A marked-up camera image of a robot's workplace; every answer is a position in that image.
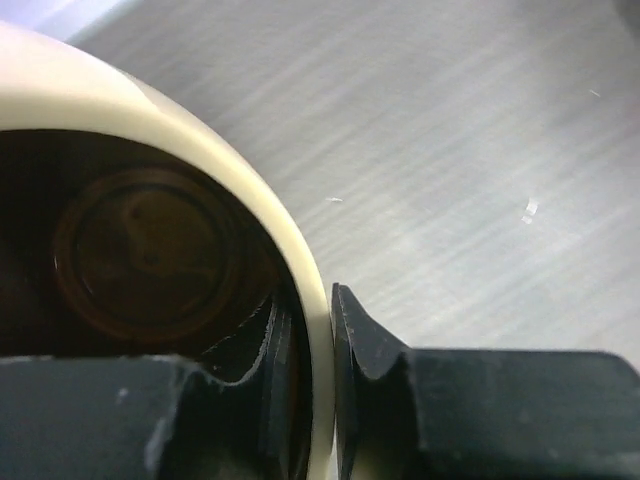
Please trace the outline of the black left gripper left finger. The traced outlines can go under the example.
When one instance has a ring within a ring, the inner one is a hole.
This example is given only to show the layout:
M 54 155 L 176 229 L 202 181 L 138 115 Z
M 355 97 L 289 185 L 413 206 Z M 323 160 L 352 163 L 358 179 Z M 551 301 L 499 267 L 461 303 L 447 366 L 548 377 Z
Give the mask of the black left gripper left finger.
M 5 357 L 5 479 L 301 479 L 310 396 L 297 314 L 268 297 L 201 362 Z

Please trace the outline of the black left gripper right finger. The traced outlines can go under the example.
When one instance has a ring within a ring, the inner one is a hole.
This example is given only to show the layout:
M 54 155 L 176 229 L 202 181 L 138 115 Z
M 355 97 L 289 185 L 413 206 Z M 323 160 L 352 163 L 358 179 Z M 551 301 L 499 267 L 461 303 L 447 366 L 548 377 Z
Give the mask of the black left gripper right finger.
M 639 375 L 599 351 L 413 348 L 335 285 L 343 479 L 635 479 Z

